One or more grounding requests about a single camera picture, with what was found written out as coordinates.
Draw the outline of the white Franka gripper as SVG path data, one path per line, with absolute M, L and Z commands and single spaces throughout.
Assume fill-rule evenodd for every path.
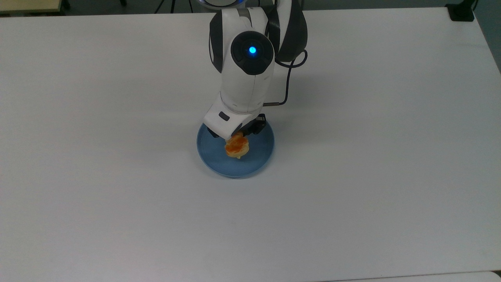
M 213 102 L 203 118 L 203 123 L 215 139 L 221 137 L 229 140 L 239 130 L 242 130 L 243 136 L 259 134 L 268 125 L 265 114 L 259 113 L 257 110 L 249 114 L 238 114 L 222 102 Z

